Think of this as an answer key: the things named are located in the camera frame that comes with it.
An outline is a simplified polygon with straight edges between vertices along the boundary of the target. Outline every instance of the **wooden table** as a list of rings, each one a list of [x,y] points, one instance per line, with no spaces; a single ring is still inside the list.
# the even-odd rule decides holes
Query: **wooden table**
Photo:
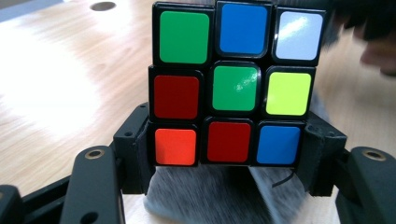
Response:
[[[74,158],[108,145],[148,100],[152,1],[70,1],[0,23],[0,184],[26,195],[70,175]],[[396,156],[396,78],[361,66],[362,43],[344,34],[322,52],[316,87],[347,148]],[[128,223],[173,223],[125,196]],[[295,223],[338,223],[333,198],[310,198]]]

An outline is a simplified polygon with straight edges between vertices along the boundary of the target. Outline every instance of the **gray fabric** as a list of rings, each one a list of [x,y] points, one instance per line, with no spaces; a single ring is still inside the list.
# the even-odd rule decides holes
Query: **gray fabric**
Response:
[[[210,4],[214,1],[202,0]],[[317,7],[328,0],[274,0],[276,4]],[[324,45],[330,46],[337,32],[329,26]],[[329,121],[323,103],[314,92],[311,111]],[[194,168],[157,167],[152,177],[146,209],[182,223],[290,223],[306,196],[301,182],[287,178],[290,169],[199,165]]]

